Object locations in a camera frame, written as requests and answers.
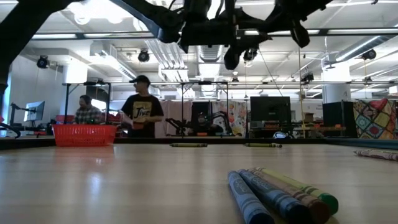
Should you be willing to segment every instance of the white column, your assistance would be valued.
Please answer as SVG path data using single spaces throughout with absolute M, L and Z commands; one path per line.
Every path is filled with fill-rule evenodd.
M 328 82 L 348 82 L 351 81 L 349 75 L 349 65 L 347 62 L 336 63 L 335 68 L 322 68 L 323 81 Z M 351 100 L 351 90 L 349 84 L 324 85 L 323 86 L 323 103 L 335 103 Z
M 84 83 L 87 81 L 87 65 L 81 62 L 74 62 L 63 67 L 63 82 L 64 83 Z M 78 86 L 69 94 L 68 100 L 68 115 L 74 115 L 79 108 L 79 98 L 86 94 L 86 87 Z M 60 114 L 65 114 L 65 100 L 67 97 L 67 88 L 63 86 L 63 97 L 60 107 Z

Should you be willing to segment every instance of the black cap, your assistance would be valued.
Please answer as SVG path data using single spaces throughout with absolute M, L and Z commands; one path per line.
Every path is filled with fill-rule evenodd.
M 145 75 L 139 75 L 135 79 L 130 81 L 130 83 L 137 83 L 137 82 L 148 83 L 148 85 L 150 85 L 149 78 L 146 77 Z

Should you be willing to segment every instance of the man in black t-shirt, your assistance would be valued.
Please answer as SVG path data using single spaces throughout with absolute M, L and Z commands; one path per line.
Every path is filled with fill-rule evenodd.
M 130 124 L 129 138 L 154 138 L 155 122 L 163 120 L 163 109 L 159 100 L 149 94 L 149 79 L 139 75 L 134 87 L 138 94 L 130 96 L 122 107 L 123 121 Z

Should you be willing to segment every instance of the computer monitor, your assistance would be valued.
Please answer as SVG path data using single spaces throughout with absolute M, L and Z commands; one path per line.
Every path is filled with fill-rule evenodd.
M 43 120 L 44 101 L 27 103 L 24 121 L 41 121 Z
M 252 96 L 250 97 L 251 121 L 278 121 L 291 124 L 290 97 Z

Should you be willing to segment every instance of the red plastic basket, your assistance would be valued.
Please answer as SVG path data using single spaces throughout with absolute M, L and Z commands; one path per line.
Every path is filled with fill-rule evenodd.
M 55 124 L 58 146 L 108 146 L 113 143 L 116 126 L 93 124 Z

